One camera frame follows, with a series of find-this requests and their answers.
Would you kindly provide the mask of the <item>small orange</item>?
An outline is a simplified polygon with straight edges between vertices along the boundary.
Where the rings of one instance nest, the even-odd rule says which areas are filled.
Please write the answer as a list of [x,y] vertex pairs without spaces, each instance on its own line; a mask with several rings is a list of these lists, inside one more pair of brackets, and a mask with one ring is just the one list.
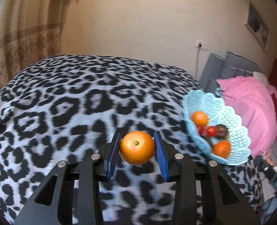
[[230,142],[223,140],[213,145],[212,151],[214,155],[222,158],[228,158],[230,155]]

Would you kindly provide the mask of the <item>small dark passion fruit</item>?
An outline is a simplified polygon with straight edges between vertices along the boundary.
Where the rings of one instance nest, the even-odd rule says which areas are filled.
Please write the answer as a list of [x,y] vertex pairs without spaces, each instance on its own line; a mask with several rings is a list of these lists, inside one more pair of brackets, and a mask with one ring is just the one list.
[[216,128],[217,128],[217,134],[215,137],[217,139],[227,140],[228,135],[229,135],[228,128],[223,124],[216,125]]

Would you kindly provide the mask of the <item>red tomato front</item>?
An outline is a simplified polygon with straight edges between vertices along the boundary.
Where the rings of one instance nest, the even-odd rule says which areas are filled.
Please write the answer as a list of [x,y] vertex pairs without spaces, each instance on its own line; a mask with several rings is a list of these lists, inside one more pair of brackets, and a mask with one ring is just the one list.
[[215,137],[217,134],[217,128],[215,126],[207,127],[206,129],[206,135],[208,137]]

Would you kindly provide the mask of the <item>red tomato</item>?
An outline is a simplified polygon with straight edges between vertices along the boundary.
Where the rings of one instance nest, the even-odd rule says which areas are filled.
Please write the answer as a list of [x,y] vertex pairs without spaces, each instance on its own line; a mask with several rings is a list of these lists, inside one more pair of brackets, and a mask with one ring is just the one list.
[[198,133],[200,136],[203,135],[204,128],[203,127],[197,127]]
[[206,129],[206,135],[208,137],[215,137],[217,134],[217,128],[215,126],[207,127]]

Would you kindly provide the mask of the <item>red tomato back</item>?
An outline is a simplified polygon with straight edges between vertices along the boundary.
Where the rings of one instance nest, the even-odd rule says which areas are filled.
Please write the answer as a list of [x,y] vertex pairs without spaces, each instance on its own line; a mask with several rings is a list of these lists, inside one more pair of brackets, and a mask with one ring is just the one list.
[[204,128],[203,127],[197,127],[198,133],[200,136],[203,135]]

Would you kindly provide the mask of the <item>large orange front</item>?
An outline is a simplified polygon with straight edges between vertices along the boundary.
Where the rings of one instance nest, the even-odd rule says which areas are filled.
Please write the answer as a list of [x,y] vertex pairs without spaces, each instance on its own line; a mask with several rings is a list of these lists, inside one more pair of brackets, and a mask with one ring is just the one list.
[[208,116],[202,111],[196,111],[191,115],[191,120],[197,127],[206,127]]

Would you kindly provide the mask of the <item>orange back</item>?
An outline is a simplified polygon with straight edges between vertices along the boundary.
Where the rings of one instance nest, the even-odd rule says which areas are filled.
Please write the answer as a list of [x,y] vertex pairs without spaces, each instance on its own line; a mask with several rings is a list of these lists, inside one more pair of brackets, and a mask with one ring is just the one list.
[[134,131],[123,137],[120,144],[122,158],[131,165],[143,165],[155,154],[155,142],[142,131]]

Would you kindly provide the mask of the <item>orange with stem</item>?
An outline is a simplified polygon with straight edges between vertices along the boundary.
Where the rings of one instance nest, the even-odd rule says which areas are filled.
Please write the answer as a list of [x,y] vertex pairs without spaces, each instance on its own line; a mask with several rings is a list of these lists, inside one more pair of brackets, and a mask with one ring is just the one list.
[[266,156],[266,161],[270,164],[270,165],[274,165],[275,164],[275,162],[271,159],[271,157],[270,156]]

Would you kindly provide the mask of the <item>large wrinkled passion fruit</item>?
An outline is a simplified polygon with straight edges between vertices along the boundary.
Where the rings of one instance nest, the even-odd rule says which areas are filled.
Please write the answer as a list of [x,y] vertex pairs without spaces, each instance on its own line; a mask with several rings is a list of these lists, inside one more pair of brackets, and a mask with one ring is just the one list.
[[208,142],[208,144],[210,144],[211,146],[213,145],[213,143],[212,143],[210,138],[204,136],[204,139],[206,140],[206,142]]

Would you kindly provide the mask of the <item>pink blanket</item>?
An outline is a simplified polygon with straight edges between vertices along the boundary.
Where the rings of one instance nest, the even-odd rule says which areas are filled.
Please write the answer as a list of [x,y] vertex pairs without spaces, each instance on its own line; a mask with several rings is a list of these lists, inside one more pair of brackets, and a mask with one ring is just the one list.
[[277,91],[253,76],[218,79],[225,105],[242,118],[251,139],[251,156],[264,154],[277,138]]

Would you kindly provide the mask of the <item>light blue lattice basket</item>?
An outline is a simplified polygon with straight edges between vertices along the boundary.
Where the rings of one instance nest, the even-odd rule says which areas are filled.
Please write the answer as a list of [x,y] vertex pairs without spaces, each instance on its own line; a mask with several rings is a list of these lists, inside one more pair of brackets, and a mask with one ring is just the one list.
[[191,139],[204,155],[229,166],[248,161],[248,129],[223,99],[203,90],[191,90],[183,98],[183,110]]

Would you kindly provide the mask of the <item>leopard print tablecloth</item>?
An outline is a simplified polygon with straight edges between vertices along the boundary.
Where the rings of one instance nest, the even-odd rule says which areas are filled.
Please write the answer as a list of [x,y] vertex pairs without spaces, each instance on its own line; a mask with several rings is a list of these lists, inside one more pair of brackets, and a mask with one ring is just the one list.
[[[183,96],[202,89],[183,69],[109,56],[62,55],[41,60],[0,90],[0,214],[13,224],[28,198],[59,161],[82,161],[122,136],[143,131],[204,163],[183,117]],[[252,158],[224,166],[258,214],[262,184]],[[155,158],[132,166],[119,157],[100,184],[105,224],[168,224],[175,183],[163,182]]]

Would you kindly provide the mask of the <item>grey headboard cushion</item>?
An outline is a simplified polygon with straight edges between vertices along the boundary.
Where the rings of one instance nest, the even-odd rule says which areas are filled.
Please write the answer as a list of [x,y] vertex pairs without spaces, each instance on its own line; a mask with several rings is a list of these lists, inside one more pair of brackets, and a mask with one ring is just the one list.
[[214,93],[219,87],[218,79],[229,79],[237,76],[253,76],[253,72],[263,73],[254,62],[228,51],[226,57],[211,53],[199,79],[200,86],[206,91]]

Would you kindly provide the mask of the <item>beige patterned curtain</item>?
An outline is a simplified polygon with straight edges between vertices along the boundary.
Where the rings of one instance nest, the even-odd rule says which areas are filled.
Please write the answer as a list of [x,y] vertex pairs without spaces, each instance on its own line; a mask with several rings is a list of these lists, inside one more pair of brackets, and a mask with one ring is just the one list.
[[0,89],[31,64],[61,53],[67,0],[0,0]]

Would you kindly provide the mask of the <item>white wall socket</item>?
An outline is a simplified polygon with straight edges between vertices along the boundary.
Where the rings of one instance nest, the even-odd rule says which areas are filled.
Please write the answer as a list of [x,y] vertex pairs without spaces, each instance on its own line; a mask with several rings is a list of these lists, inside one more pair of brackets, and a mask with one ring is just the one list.
[[208,43],[199,39],[196,40],[195,46],[205,51],[208,50]]

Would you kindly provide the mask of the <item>framed wall picture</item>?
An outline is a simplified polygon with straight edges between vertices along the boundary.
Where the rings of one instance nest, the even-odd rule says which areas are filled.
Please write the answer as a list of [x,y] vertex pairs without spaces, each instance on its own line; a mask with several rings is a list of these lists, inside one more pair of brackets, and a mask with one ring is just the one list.
[[245,25],[254,35],[263,50],[266,51],[270,30],[262,19],[260,13],[251,2],[249,2],[247,20]]

